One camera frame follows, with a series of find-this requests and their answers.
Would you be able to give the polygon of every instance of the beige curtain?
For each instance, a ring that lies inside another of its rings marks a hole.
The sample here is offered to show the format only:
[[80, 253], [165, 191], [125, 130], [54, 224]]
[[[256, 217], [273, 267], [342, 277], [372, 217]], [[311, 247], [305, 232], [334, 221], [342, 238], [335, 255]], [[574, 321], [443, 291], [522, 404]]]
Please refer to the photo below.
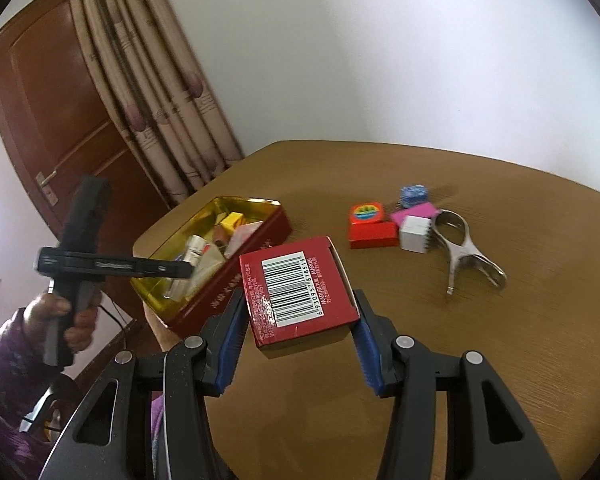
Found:
[[168, 203], [242, 158], [167, 0], [70, 3], [100, 97]]

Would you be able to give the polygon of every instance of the pink sticky note pad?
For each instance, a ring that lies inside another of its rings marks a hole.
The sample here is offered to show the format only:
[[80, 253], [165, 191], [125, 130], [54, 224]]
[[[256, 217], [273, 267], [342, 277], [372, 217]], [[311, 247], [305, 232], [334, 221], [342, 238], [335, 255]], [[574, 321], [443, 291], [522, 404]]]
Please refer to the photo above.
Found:
[[438, 210], [431, 202], [416, 205], [408, 209], [400, 209], [395, 213], [391, 213], [391, 220], [400, 227], [407, 216], [419, 216], [420, 218], [433, 218], [438, 214]]

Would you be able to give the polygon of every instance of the white wall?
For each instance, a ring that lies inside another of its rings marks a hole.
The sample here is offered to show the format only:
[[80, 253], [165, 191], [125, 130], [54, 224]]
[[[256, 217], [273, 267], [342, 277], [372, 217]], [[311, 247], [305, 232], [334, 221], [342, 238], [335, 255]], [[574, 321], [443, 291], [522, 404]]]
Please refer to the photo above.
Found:
[[[31, 1], [12, 0], [0, 17], [0, 27]], [[24, 191], [0, 139], [0, 326], [18, 307], [46, 290], [48, 279], [34, 272], [33, 265], [40, 247], [57, 243]], [[105, 307], [115, 314], [108, 298]], [[118, 331], [100, 313], [94, 344], [78, 355], [66, 373], [77, 375]]]
[[600, 190], [600, 18], [586, 0], [171, 1], [247, 152], [416, 144]]

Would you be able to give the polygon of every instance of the barcode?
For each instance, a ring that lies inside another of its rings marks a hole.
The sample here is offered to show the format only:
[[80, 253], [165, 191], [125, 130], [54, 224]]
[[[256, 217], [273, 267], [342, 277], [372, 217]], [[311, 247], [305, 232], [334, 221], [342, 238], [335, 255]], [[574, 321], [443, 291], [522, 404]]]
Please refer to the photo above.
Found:
[[287, 326], [323, 315], [304, 253], [262, 261], [276, 326]]

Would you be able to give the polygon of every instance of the door panel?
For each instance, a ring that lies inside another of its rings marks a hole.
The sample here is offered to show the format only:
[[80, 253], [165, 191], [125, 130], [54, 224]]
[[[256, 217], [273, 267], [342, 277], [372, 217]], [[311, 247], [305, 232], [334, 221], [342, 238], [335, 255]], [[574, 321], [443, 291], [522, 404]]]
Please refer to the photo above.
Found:
[[[22, 185], [56, 235], [86, 173], [111, 182], [100, 232], [104, 253], [131, 254], [136, 238], [168, 210], [96, 92], [69, 0], [35, 0], [0, 30], [0, 134]], [[36, 176], [54, 171], [41, 189]], [[109, 279], [105, 291], [143, 318], [128, 280]]]

